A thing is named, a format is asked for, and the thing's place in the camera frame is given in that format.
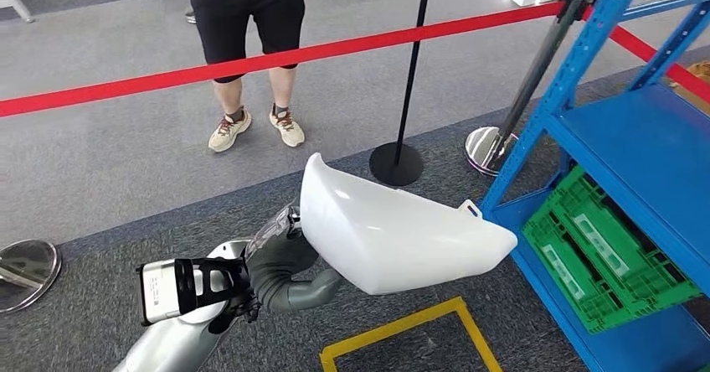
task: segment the yellow floor tape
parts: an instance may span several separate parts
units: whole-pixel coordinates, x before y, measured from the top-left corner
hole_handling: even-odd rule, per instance
[[[488,370],[491,372],[502,372],[500,365],[498,365],[491,349],[488,348],[488,344],[483,338],[481,331],[478,330],[478,327],[473,322],[473,318],[468,312],[466,303],[461,297],[452,298],[449,301],[426,308],[423,311],[412,313],[407,317],[397,319],[394,322],[385,324],[379,328],[370,330],[369,332],[347,338],[341,342],[325,347],[321,351],[321,363],[323,365],[323,370],[325,372],[337,372],[335,367],[336,357],[350,353],[356,349],[361,349],[366,345],[377,343],[380,340],[402,333],[404,330],[409,330],[410,328],[430,322],[436,318],[441,318],[442,316],[452,312],[456,312],[459,315],[459,319],[461,319],[464,323],[466,332],[468,332],[468,335],[471,337],[473,344],[478,350],[478,354],[481,355],[481,358],[486,364]]]

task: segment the green plastic crate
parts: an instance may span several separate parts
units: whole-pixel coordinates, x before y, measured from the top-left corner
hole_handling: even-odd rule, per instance
[[[579,166],[522,232],[591,333],[700,295]]]
[[[628,292],[620,297],[636,316],[700,295],[582,168],[572,170],[548,203],[615,292]]]
[[[598,333],[634,318],[571,235],[559,227],[553,214],[538,212],[523,234],[584,327]]]

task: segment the blue metal shelf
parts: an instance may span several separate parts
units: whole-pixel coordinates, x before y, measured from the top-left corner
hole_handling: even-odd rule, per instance
[[[650,85],[543,127],[710,294],[710,118]]]
[[[513,259],[586,365],[594,372],[691,372],[710,364],[710,337],[684,307],[587,332],[521,233],[548,193],[544,189],[497,206],[486,218],[517,234]]]
[[[677,306],[589,334],[521,233],[543,190],[499,205],[531,149],[547,132],[674,262],[710,294],[710,119],[657,85],[710,24],[710,0],[596,0],[579,36],[508,152],[481,210],[516,232],[512,257],[562,331],[593,371],[696,372],[710,364],[710,337]],[[574,107],[582,75],[619,21],[694,4],[630,84],[629,91]]]

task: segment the sock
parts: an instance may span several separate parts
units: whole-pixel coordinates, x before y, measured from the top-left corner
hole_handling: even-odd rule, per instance
[[[281,118],[283,116],[286,116],[286,113],[288,113],[288,107],[281,108],[280,106],[276,106],[276,104],[274,104],[274,114],[276,115],[277,118]]]
[[[226,114],[226,115],[229,117],[229,119],[232,120],[232,123],[235,123],[235,122],[237,122],[237,121],[241,121],[242,116],[244,116],[244,108],[241,107],[241,108],[239,108],[237,111],[235,111],[234,113]]]

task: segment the red belt barrier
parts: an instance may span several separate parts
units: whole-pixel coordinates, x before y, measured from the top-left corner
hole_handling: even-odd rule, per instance
[[[634,34],[620,26],[616,26],[616,28],[614,28],[611,32],[610,38],[613,39],[618,45],[628,49],[632,54],[643,59],[645,62],[651,60],[653,55],[656,54],[656,50],[653,49],[653,47],[646,44]],[[683,69],[679,64],[671,65],[666,74],[694,95],[710,102],[710,85]]]
[[[204,65],[155,75],[101,83],[98,85],[38,94],[35,96],[13,98],[0,101],[0,116],[17,115],[26,112],[71,106],[82,102],[127,96],[143,91],[159,90],[229,75],[240,75],[257,70],[266,70],[282,65],[300,64],[315,59],[330,58],[370,49],[412,43],[424,39],[460,34],[482,28],[518,23],[534,18],[553,16],[559,12],[562,5],[561,2],[545,3],[539,6],[513,9],[506,12],[474,16],[472,18],[463,18],[461,20],[431,24],[418,28],[407,28],[355,39],[346,39],[216,65]]]

